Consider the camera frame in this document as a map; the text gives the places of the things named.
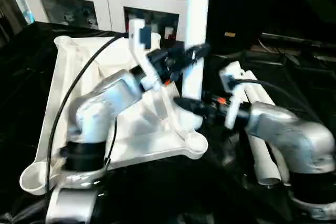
white pvc pipe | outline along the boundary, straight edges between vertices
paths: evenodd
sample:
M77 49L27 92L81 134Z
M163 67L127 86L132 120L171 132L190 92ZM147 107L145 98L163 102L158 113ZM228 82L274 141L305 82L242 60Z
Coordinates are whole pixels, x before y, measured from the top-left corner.
M257 80L257 78L255 77L255 75L249 70L245 72L244 75L245 79L253 79L253 80ZM256 102L256 101L260 101L260 102L264 102L264 103L268 103L271 105L275 105L273 100L271 99L271 97L268 95L268 93L266 92L266 90L262 87L262 85L260 84L246 84L245 85L245 91L247 90L254 90L254 93L256 94L257 99L254 98L250 98L250 96L247 93L248 99L250 100L251 103ZM278 169L280 172L280 176L281 176L281 180L284 184L288 184L289 183L289 170L287 167L287 164L285 162L285 159L283 157L283 155L280 153L280 151L275 148L273 145L269 144L274 158L277 161L277 165L278 165Z
M185 49L205 42L208 0L188 0ZM182 96L200 99L202 95L203 64L201 59L197 64L187 68L183 73ZM180 111L180 124L185 130L197 129L202 124L202 118L187 111Z
M245 84L244 89L251 103L259 99L257 93L251 86ZM258 183L264 186L271 186L280 183L281 177L278 167L269 155L265 141L251 135L247 135L247 138L254 158L254 171L256 173Z

glass cabinet door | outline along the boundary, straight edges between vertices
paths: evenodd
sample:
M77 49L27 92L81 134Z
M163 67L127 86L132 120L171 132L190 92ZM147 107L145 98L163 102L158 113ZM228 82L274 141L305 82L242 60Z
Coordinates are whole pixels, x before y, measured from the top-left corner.
M27 0L36 21L112 30L108 0Z
M95 5L86 0L41 0L50 23L98 29Z
M125 29L128 31L130 19L141 18L147 25L152 26L152 32L161 35L161 38L176 40L179 14L156 12L132 7L124 7Z
M128 21L142 18L161 38L185 39L186 0L109 0L114 31L124 33Z

